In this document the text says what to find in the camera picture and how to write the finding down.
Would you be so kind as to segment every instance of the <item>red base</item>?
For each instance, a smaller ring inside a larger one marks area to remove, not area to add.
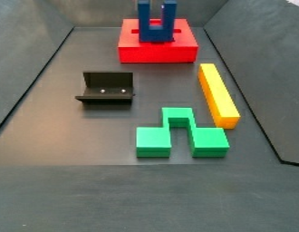
[[[194,63],[199,45],[187,19],[175,20],[175,41],[141,43],[139,41],[137,19],[124,19],[119,42],[121,63]]]

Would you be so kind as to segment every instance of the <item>blue u-shaped block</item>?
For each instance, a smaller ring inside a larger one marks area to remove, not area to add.
[[[172,42],[176,0],[164,0],[161,24],[149,24],[149,0],[137,0],[140,42]]]

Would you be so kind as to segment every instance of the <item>yellow rectangular bar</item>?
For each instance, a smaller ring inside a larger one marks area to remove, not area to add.
[[[202,63],[199,79],[215,120],[215,126],[234,129],[240,120],[240,113],[231,99],[219,71],[212,63]]]

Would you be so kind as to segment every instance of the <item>black metal bracket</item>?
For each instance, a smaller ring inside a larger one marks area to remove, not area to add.
[[[132,102],[132,72],[84,72],[85,91],[75,98],[81,102]]]

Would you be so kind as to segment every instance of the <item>green block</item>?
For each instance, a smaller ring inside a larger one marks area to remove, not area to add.
[[[169,157],[171,148],[171,131],[168,128],[136,128],[137,157]]]
[[[171,127],[188,129],[192,157],[224,157],[230,148],[223,128],[198,128],[191,108],[163,108],[163,127],[136,129],[136,155],[171,156]]]
[[[223,128],[198,128],[192,133],[194,157],[224,157],[230,149]]]
[[[163,108],[164,127],[196,127],[191,108]]]

